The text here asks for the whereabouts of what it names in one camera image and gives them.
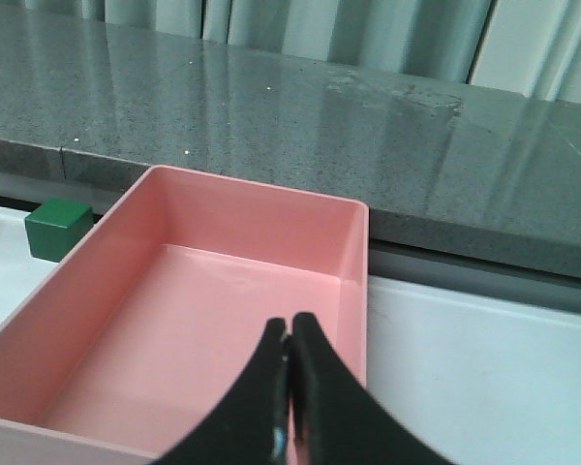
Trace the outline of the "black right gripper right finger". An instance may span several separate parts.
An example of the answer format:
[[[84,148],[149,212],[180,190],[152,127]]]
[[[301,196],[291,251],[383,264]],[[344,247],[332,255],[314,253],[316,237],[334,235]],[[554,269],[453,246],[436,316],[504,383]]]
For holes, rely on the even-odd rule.
[[[312,313],[292,320],[290,389],[299,464],[448,464],[395,420],[340,359]]]

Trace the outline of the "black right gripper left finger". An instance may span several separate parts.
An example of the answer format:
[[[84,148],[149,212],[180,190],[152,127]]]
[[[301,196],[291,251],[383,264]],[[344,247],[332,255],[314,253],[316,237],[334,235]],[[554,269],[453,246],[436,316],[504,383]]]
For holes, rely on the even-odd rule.
[[[289,439],[289,339],[280,318],[212,411],[156,464],[286,464]]]

